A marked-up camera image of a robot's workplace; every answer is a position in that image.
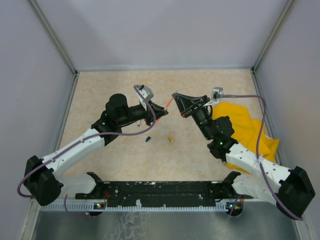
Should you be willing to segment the orange pen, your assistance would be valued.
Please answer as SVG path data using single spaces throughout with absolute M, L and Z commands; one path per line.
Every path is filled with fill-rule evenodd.
M 168 110 L 169 106 L 171 105 L 173 101 L 173 97 L 169 100 L 169 102 L 166 104 L 164 110 Z

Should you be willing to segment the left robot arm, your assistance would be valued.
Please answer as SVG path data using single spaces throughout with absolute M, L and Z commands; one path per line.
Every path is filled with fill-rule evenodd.
M 103 195 L 104 186 L 90 173 L 80 176 L 65 176 L 65 172 L 92 152 L 103 148 L 118 136 L 124 136 L 122 128 L 144 120 L 152 128 L 156 120 L 168 115 L 168 111 L 151 101 L 145 93 L 139 93 L 139 104 L 128 106 L 127 98 L 121 93 L 112 95 L 100 118 L 76 140 L 42 158 L 32 156 L 26 162 L 23 179 L 18 183 L 17 193 L 25 186 L 28 197 L 41 206 L 51 204 L 60 197 L 76 194 L 90 195 L 97 199 Z

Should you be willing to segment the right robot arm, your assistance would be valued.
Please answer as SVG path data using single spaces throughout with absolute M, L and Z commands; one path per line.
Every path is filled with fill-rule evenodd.
M 262 155 L 253 153 L 232 138 L 234 129 L 228 116 L 213 119 L 207 109 L 215 104 L 222 93 L 192 97 L 173 93 L 172 97 L 183 118 L 192 117 L 201 133 L 210 143 L 209 152 L 225 163 L 236 165 L 247 174 L 235 173 L 235 178 L 223 185 L 229 198 L 247 195 L 275 205 L 284 215 L 302 221 L 302 215 L 316 193 L 307 172 L 273 163 Z

